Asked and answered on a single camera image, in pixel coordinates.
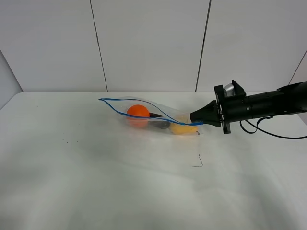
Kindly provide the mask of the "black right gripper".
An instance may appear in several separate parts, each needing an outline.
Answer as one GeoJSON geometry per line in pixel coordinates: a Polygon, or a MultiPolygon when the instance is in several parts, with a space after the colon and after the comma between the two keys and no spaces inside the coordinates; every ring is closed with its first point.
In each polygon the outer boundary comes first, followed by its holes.
{"type": "Polygon", "coordinates": [[[225,97],[224,86],[215,86],[214,93],[216,100],[212,100],[203,108],[190,113],[190,119],[194,125],[222,126],[224,134],[231,133],[230,123],[234,119],[231,117],[230,112],[233,106],[239,107],[239,104],[244,103],[247,95],[245,90],[235,80],[232,80],[231,83],[235,87],[235,96],[225,97]]]}

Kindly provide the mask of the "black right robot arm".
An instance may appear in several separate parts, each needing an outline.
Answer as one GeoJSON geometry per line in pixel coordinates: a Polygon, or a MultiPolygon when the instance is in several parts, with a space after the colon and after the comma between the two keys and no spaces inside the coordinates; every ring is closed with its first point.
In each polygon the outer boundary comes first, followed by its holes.
{"type": "Polygon", "coordinates": [[[214,87],[216,99],[192,112],[190,120],[222,127],[224,134],[231,133],[232,122],[250,119],[270,119],[278,115],[292,115],[307,111],[307,83],[299,82],[275,91],[247,96],[234,80],[225,87],[214,87]]]}

